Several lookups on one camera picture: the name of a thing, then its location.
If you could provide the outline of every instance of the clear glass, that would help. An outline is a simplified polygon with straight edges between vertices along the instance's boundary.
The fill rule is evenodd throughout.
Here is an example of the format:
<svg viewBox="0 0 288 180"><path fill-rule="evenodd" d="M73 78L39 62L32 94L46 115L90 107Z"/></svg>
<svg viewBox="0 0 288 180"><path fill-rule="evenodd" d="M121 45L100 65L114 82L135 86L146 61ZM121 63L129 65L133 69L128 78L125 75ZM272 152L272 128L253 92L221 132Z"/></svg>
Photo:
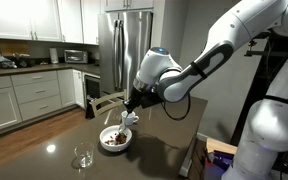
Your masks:
<svg viewBox="0 0 288 180"><path fill-rule="evenodd" d="M83 142L75 150L76 159L82 168L90 167L93 160L94 145L90 142Z"/></svg>

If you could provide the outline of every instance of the refrigerator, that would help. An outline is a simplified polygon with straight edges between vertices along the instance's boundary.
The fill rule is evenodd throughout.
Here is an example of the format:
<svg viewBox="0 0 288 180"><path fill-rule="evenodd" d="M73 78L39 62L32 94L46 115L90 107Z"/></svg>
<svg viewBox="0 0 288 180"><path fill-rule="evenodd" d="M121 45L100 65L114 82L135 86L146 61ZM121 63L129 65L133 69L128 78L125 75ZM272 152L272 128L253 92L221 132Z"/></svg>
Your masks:
<svg viewBox="0 0 288 180"><path fill-rule="evenodd" d="M126 89L129 97L142 59L150 48L152 12L117 12L98 16L100 95Z"/></svg>

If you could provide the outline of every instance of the wooden floor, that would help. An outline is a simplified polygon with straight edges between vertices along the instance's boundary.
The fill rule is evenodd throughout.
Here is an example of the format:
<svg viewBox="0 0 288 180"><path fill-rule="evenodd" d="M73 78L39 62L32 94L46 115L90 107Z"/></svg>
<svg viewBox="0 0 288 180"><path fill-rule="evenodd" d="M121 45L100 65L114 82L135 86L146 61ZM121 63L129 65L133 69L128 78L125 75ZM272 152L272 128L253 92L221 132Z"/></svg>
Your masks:
<svg viewBox="0 0 288 180"><path fill-rule="evenodd" d="M87 120L84 117L85 111L80 108L75 108L1 136L0 165L29 151L40 143L86 122Z"/></svg>

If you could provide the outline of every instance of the bowl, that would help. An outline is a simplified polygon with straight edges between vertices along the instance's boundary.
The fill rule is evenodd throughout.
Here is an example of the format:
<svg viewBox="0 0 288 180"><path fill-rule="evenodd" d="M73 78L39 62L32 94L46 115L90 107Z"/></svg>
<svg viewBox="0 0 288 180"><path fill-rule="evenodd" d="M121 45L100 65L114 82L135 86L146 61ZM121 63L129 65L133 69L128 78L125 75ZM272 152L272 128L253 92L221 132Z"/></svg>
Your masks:
<svg viewBox="0 0 288 180"><path fill-rule="evenodd" d="M131 138L132 138L132 131L128 128L125 128L123 132L127 136L126 142L124 144L110 145L110 144L105 143L108 140L115 139L116 135L118 134L119 127L120 127L119 125L110 126L110 127L105 128L101 132L100 142L101 142L102 147L106 149L107 151L110 151L110 152L123 151L130 145Z"/></svg>

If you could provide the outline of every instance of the chair back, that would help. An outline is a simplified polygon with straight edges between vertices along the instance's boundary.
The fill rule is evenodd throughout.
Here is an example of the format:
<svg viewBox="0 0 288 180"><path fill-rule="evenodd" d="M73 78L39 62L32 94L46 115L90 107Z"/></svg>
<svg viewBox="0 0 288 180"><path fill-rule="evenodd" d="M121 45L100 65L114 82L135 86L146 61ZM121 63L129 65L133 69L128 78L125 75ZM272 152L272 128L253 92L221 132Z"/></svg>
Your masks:
<svg viewBox="0 0 288 180"><path fill-rule="evenodd" d="M113 94L106 95L101 98L93 100L92 102L90 102L90 104L92 106L94 116L95 117L99 116L107 110L110 110L114 107L122 105L123 100L125 100L126 98L127 98L126 92L124 90L123 92L113 93Z"/></svg>

